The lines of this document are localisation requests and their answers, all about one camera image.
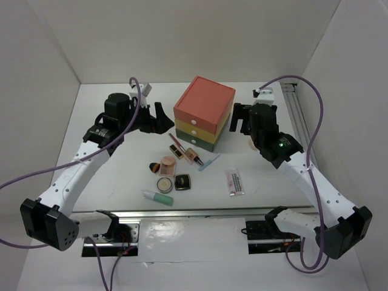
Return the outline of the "yellow drawer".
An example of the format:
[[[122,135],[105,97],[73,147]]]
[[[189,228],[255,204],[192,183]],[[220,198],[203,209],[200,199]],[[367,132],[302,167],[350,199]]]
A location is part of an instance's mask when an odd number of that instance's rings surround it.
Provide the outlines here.
[[[188,140],[192,142],[193,140],[198,140],[197,144],[200,141],[207,142],[209,144],[216,144],[219,140],[219,137],[222,134],[225,126],[228,124],[230,117],[228,116],[221,124],[221,127],[216,130],[216,133],[208,132],[204,129],[194,126],[193,124],[188,124],[186,122],[175,120],[176,135],[181,139]]]

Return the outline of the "red top drawer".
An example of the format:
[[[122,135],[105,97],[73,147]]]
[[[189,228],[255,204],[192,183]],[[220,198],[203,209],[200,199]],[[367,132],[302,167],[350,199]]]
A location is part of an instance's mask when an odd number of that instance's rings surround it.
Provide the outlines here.
[[[196,76],[173,108],[176,119],[211,133],[229,114],[236,90],[215,81]]]

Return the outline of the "BB cream bottle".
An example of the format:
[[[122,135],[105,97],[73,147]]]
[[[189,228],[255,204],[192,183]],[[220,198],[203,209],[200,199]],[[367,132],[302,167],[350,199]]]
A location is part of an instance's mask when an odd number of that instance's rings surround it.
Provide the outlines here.
[[[203,162],[199,158],[198,154],[192,148],[188,148],[186,150],[186,156],[189,158],[189,160],[195,162],[197,165],[203,165]]]

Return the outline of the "round powder jar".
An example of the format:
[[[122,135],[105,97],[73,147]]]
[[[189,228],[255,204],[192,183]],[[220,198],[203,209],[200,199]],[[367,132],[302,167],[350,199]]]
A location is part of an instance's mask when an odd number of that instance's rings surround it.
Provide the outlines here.
[[[161,193],[169,193],[172,191],[172,181],[168,177],[160,178],[156,183],[156,188]]]

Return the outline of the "black square compact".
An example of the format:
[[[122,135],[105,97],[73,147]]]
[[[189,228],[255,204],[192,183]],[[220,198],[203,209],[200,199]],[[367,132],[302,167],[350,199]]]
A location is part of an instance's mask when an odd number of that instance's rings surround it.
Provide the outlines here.
[[[189,174],[179,174],[174,176],[174,187],[176,191],[191,189],[191,179]]]

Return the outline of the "green white tube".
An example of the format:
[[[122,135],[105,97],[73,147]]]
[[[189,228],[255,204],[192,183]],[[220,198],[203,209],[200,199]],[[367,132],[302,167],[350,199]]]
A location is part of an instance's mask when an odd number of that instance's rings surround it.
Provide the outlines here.
[[[173,205],[173,198],[169,197],[167,195],[163,195],[161,193],[149,191],[149,190],[144,190],[143,191],[143,197],[145,199],[163,204],[165,206],[172,206]]]

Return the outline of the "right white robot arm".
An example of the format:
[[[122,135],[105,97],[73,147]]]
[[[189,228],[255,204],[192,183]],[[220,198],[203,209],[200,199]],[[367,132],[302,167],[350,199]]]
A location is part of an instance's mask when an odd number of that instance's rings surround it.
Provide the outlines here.
[[[265,216],[264,230],[272,238],[292,233],[313,239],[325,255],[339,259],[365,237],[372,212],[343,196],[313,165],[302,145],[292,135],[280,132],[276,111],[275,105],[236,103],[230,131],[234,132],[241,120],[240,132],[249,135],[261,156],[302,191],[319,216],[279,206]]]

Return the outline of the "pink lip liner pencil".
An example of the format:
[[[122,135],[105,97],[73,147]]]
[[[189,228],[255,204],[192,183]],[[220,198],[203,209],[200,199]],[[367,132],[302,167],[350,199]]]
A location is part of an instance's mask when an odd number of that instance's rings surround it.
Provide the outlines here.
[[[176,146],[180,149],[180,151],[182,151],[183,153],[186,152],[185,148],[181,145],[181,143],[171,134],[169,133],[169,136],[171,137],[171,139],[173,140],[173,142],[176,144]]]

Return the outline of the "black gold lipstick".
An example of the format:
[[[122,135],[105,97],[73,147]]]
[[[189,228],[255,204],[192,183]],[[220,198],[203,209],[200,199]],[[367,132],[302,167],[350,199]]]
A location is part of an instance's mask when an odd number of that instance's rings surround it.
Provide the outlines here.
[[[177,148],[176,145],[174,145],[174,144],[170,145],[169,149],[178,159],[183,159],[184,154],[182,153],[182,151],[179,148]]]

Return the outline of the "green bottom drawer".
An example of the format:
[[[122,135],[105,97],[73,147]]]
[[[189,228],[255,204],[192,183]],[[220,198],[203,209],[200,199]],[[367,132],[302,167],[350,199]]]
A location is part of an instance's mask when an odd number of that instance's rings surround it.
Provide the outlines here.
[[[208,152],[213,152],[218,141],[221,138],[221,135],[224,132],[224,128],[222,128],[217,134],[213,135],[210,132],[200,130],[194,133],[187,133],[180,129],[175,129],[176,137],[186,141],[194,146],[202,148]]]

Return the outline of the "pink eyeshadow palette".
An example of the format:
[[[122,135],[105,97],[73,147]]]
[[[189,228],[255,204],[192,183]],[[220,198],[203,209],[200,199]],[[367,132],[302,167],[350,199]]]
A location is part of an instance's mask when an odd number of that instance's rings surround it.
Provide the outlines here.
[[[173,156],[164,156],[160,162],[159,176],[174,177],[176,160]]]

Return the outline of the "nail sticker packet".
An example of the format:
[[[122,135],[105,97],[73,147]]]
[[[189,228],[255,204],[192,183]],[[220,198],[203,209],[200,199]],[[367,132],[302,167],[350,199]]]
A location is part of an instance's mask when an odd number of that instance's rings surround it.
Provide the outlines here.
[[[227,169],[224,171],[224,175],[230,197],[245,195],[246,192],[238,169]]]

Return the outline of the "aluminium rail right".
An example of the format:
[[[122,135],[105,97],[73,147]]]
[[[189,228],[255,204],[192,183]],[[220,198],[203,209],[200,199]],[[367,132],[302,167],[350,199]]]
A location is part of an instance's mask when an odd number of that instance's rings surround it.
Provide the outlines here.
[[[291,82],[280,82],[280,86],[283,91],[287,110],[295,132],[295,138],[303,146],[304,151],[306,152],[310,142],[310,133],[306,126],[306,121],[299,103],[297,84]]]

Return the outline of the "aluminium rail front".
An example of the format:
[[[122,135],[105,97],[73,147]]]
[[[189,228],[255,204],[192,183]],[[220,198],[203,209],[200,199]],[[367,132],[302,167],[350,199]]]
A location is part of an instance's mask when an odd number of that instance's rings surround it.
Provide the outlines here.
[[[274,207],[250,207],[250,208],[235,208],[235,209],[194,209],[194,210],[142,210],[142,211],[112,211],[113,214],[120,218],[128,219],[145,219],[145,218],[228,218],[233,216],[250,217],[261,216],[272,211]]]

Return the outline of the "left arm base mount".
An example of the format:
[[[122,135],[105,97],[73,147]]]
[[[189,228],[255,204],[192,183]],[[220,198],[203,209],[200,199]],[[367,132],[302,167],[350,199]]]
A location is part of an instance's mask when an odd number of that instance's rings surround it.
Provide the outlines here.
[[[100,257],[138,256],[140,220],[125,219],[120,221],[120,224],[120,229],[114,238],[107,238],[102,234],[92,235],[92,240],[96,244]]]

